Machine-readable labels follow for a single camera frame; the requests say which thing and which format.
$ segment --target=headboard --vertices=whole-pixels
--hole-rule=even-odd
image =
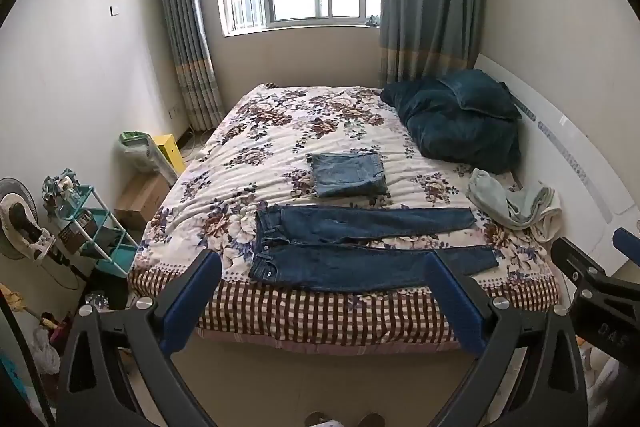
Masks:
[[[522,113],[522,163],[514,177],[522,185],[539,180],[555,188],[562,235],[613,275],[626,261],[613,247],[614,231],[623,227],[638,235],[640,225],[640,211],[625,185],[589,139],[535,89],[484,55],[476,68],[504,82]],[[574,291],[568,284],[569,297]]]

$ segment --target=person's foot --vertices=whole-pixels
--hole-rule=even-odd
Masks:
[[[360,420],[358,427],[385,427],[385,419],[377,412],[372,412]]]
[[[330,420],[331,418],[329,418],[329,415],[323,412],[315,411],[305,418],[305,427],[312,427],[313,425],[325,423]]]

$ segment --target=blue jeans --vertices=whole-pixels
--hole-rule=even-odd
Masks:
[[[359,239],[429,235],[466,229],[468,208],[362,210],[336,206],[272,206],[257,216],[252,279],[314,291],[361,293],[427,285],[434,250],[367,248]],[[495,267],[491,247],[444,248],[438,253],[465,275]]]
[[[377,152],[311,154],[307,160],[319,198],[386,194],[385,171]]]

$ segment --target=floral bed sheet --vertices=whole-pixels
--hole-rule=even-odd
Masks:
[[[492,296],[546,309],[558,301],[545,250],[528,230],[511,232],[476,209],[464,192],[467,165],[423,158],[377,89],[256,87],[212,134],[148,223],[129,281],[155,296],[202,248],[218,252],[223,279],[202,312],[199,332],[308,353],[362,354],[457,347],[427,287],[369,294],[281,289],[249,277],[255,211],[268,204],[361,208],[470,206],[476,224],[430,236],[371,241],[377,248],[489,244],[498,266],[475,279]],[[375,151],[388,193],[319,201],[306,155]],[[499,176],[513,185],[510,175]]]

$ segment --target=pillow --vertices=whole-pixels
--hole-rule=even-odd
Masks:
[[[509,88],[480,70],[463,70],[439,79],[456,95],[461,109],[473,110],[501,120],[519,120]]]

